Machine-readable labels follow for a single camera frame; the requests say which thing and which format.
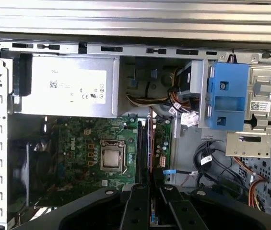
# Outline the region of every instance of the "motherboard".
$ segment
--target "motherboard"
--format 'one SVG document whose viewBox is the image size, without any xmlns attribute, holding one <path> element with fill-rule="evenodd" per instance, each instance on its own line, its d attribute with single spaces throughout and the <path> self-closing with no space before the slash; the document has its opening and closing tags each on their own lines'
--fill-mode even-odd
<svg viewBox="0 0 271 230">
<path fill-rule="evenodd" d="M 135 183 L 137 118 L 71 117 L 58 129 L 57 181 L 38 206 L 58 207 L 102 187 Z"/>
<path fill-rule="evenodd" d="M 157 121 L 154 131 L 153 166 L 167 169 L 170 164 L 171 124 Z"/>
</svg>

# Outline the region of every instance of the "white label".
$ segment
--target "white label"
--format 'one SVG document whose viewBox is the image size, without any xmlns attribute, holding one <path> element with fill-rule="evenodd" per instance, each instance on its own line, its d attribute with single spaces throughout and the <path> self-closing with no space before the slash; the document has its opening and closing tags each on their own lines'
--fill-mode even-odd
<svg viewBox="0 0 271 230">
<path fill-rule="evenodd" d="M 191 175 L 192 175 L 192 176 L 198 175 L 198 171 L 193 171 L 193 172 L 191 173 Z"/>
<path fill-rule="evenodd" d="M 102 180 L 101 185 L 107 187 L 107 180 Z"/>
<path fill-rule="evenodd" d="M 181 115 L 181 124 L 187 127 L 196 126 L 199 123 L 199 116 L 195 112 L 183 113 Z"/>
<path fill-rule="evenodd" d="M 204 165 L 204 164 L 211 162 L 211 161 L 212 161 L 212 156 L 210 155 L 210 156 L 202 158 L 200 163 L 201 163 L 201 165 Z"/>
<path fill-rule="evenodd" d="M 170 109 L 168 110 L 168 112 L 172 115 L 175 115 L 177 113 L 176 109 L 180 109 L 181 105 L 179 103 L 174 103 L 174 106 L 170 107 Z"/>
<path fill-rule="evenodd" d="M 270 102 L 250 101 L 250 111 L 267 112 L 271 110 Z"/>
<path fill-rule="evenodd" d="M 52 70 L 43 80 L 43 89 L 51 92 L 51 96 L 69 102 L 105 104 L 106 103 L 106 71 L 67 69 Z"/>
</svg>

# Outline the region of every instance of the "cpu socket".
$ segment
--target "cpu socket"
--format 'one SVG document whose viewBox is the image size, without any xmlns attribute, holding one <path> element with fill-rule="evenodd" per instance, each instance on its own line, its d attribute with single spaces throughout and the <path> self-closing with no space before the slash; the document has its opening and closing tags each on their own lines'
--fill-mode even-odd
<svg viewBox="0 0 271 230">
<path fill-rule="evenodd" d="M 122 172 L 126 169 L 125 142 L 121 140 L 100 140 L 102 171 Z"/>
</svg>

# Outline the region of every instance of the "white connector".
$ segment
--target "white connector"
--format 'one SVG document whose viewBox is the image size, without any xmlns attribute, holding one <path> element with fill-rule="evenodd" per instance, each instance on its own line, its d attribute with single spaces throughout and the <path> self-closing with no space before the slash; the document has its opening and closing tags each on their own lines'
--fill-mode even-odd
<svg viewBox="0 0 271 230">
<path fill-rule="evenodd" d="M 160 166 L 161 166 L 161 167 L 165 167 L 165 161 L 166 161 L 166 157 L 161 156 L 161 157 L 160 157 Z"/>
</svg>

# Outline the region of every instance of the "blue drive bracket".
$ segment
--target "blue drive bracket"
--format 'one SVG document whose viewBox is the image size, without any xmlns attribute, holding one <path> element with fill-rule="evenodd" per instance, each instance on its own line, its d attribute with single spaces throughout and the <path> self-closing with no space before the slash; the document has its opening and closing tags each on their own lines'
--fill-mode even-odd
<svg viewBox="0 0 271 230">
<path fill-rule="evenodd" d="M 249 65 L 216 63 L 208 79 L 208 124 L 211 129 L 242 131 Z"/>
</svg>

